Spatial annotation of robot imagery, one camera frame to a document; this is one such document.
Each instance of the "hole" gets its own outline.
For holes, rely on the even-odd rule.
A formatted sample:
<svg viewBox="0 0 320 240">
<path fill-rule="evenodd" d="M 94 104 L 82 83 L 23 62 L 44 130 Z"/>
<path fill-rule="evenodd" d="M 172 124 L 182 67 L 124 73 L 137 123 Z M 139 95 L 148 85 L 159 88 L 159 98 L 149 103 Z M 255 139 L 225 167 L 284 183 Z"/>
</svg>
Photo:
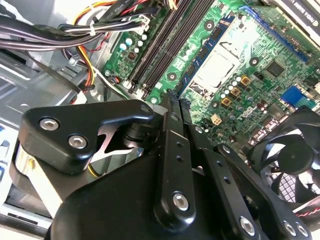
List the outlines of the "hole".
<svg viewBox="0 0 320 240">
<path fill-rule="evenodd" d="M 179 141 L 176 142 L 176 145 L 179 147 L 179 148 L 183 148 L 185 145 Z"/>
<path fill-rule="evenodd" d="M 243 196 L 243 200 L 251 214 L 251 217 L 253 218 L 253 220 L 257 221 L 259 219 L 259 209 L 257 204 L 252 200 L 251 197 L 246 195 Z"/>
<path fill-rule="evenodd" d="M 183 163 L 184 159 L 181 156 L 176 156 L 176 159 L 178 160 L 179 163 Z"/>
<path fill-rule="evenodd" d="M 225 181 L 227 184 L 231 184 L 229 178 L 227 178 L 226 176 L 224 177 L 224 181 Z"/>
</svg>

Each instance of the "metal screw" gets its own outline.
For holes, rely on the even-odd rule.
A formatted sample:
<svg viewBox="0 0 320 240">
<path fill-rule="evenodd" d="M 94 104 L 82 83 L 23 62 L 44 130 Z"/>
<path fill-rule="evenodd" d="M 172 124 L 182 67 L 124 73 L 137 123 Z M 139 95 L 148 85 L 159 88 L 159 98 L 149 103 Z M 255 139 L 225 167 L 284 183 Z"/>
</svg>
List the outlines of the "metal screw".
<svg viewBox="0 0 320 240">
<path fill-rule="evenodd" d="M 285 229 L 292 235 L 292 236 L 296 236 L 296 231 L 295 229 L 287 222 L 287 221 L 283 221 L 284 227 Z"/>
<path fill-rule="evenodd" d="M 181 193 L 175 193 L 173 195 L 173 203 L 181 211 L 187 211 L 189 208 L 189 202 L 187 198 Z"/>
<path fill-rule="evenodd" d="M 87 146 L 87 140 L 79 135 L 74 135 L 69 138 L 69 144 L 75 149 L 84 149 Z"/>
<path fill-rule="evenodd" d="M 244 216 L 240 217 L 240 225 L 243 228 L 243 230 L 245 230 L 245 232 L 247 234 L 249 234 L 250 236 L 254 236 L 256 231 L 254 226 L 252 225 L 252 223 L 246 219 Z"/>
<path fill-rule="evenodd" d="M 309 236 L 308 232 L 305 230 L 303 226 L 301 226 L 299 222 L 296 222 L 296 226 L 298 227 L 298 230 L 300 231 L 300 233 L 302 233 L 305 237 Z"/>
<path fill-rule="evenodd" d="M 106 71 L 104 72 L 104 75 L 105 75 L 106 77 L 110 77 L 110 76 L 111 76 L 111 72 L 110 72 L 109 70 L 106 70 Z"/>
<path fill-rule="evenodd" d="M 146 113 L 149 113 L 149 109 L 144 105 L 141 106 L 141 110 L 146 112 Z"/>
<path fill-rule="evenodd" d="M 195 126 L 195 130 L 200 134 L 203 133 L 202 129 L 200 127 L 198 127 L 198 126 Z"/>
<path fill-rule="evenodd" d="M 222 148 L 223 148 L 223 150 L 224 150 L 224 151 L 226 151 L 226 153 L 227 153 L 227 154 L 229 154 L 229 153 L 230 153 L 230 149 L 229 149 L 229 148 L 227 148 L 226 146 L 223 146 Z"/>
<path fill-rule="evenodd" d="M 40 127 L 47 131 L 54 131 L 59 128 L 59 123 L 52 118 L 44 118 L 40 121 Z"/>
</svg>

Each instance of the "black chip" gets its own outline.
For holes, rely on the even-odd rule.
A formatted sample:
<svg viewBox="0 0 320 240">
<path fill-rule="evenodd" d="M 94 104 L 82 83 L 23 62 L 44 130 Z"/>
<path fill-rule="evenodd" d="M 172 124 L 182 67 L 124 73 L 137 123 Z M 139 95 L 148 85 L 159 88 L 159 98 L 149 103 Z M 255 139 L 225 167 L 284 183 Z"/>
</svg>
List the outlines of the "black chip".
<svg viewBox="0 0 320 240">
<path fill-rule="evenodd" d="M 212 32 L 212 39 L 213 40 L 217 40 L 217 38 L 219 37 L 220 33 L 221 33 L 222 29 L 221 28 L 216 28 L 213 32 Z"/>
<path fill-rule="evenodd" d="M 256 71 L 254 74 L 258 79 L 263 80 L 265 79 L 265 76 L 263 76 L 260 72 Z"/>
<path fill-rule="evenodd" d="M 277 86 L 277 88 L 275 89 L 275 91 L 280 92 L 282 90 L 282 87 Z"/>
<path fill-rule="evenodd" d="M 188 70 L 187 70 L 186 73 L 189 75 L 189 77 L 191 77 L 191 76 L 195 73 L 195 71 L 196 71 L 195 66 L 194 66 L 194 65 L 191 65 L 191 66 L 188 68 Z"/>
<path fill-rule="evenodd" d="M 198 56 L 200 59 L 203 59 L 207 55 L 207 53 L 208 53 L 208 48 L 203 47 L 203 48 L 201 48 Z"/>
<path fill-rule="evenodd" d="M 130 60 L 135 60 L 136 59 L 136 54 L 134 53 L 134 52 L 129 52 L 129 54 L 128 54 L 128 58 L 130 59 Z"/>
<path fill-rule="evenodd" d="M 303 82 L 309 87 L 314 87 L 319 82 L 319 79 L 317 77 L 308 76 L 305 80 L 303 80 Z"/>
<path fill-rule="evenodd" d="M 279 77 L 285 71 L 276 61 L 271 62 L 265 70 L 275 78 Z"/>
<path fill-rule="evenodd" d="M 239 82 L 238 86 L 243 90 L 247 88 L 246 85 L 244 85 L 242 82 Z"/>
</svg>

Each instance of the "computer fan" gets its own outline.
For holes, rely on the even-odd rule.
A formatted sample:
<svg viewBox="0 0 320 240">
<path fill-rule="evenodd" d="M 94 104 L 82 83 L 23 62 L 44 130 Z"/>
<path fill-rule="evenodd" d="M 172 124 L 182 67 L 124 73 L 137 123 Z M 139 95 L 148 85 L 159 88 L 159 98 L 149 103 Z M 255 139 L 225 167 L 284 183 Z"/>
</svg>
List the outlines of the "computer fan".
<svg viewBox="0 0 320 240">
<path fill-rule="evenodd" d="M 318 197 L 312 189 L 313 184 L 320 188 L 319 152 L 320 116 L 302 106 L 251 149 L 248 159 L 252 168 L 278 195 L 281 195 L 283 177 L 294 177 L 297 207 Z"/>
</svg>

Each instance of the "screw hole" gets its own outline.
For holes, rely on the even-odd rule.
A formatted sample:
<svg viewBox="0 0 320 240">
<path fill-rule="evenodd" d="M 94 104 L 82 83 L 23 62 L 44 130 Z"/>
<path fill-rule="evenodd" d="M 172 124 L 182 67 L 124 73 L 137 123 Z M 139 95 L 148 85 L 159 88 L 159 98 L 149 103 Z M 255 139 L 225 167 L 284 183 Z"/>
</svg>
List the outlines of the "screw hole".
<svg viewBox="0 0 320 240">
<path fill-rule="evenodd" d="M 179 148 L 183 148 L 185 145 L 179 141 L 176 142 L 176 145 L 179 147 Z"/>
<path fill-rule="evenodd" d="M 179 163 L 183 163 L 184 162 L 183 158 L 181 156 L 179 156 L 179 155 L 176 156 L 176 159 L 178 160 Z"/>
<path fill-rule="evenodd" d="M 227 178 L 226 176 L 224 177 L 224 181 L 225 181 L 227 184 L 231 184 L 229 178 Z"/>
</svg>

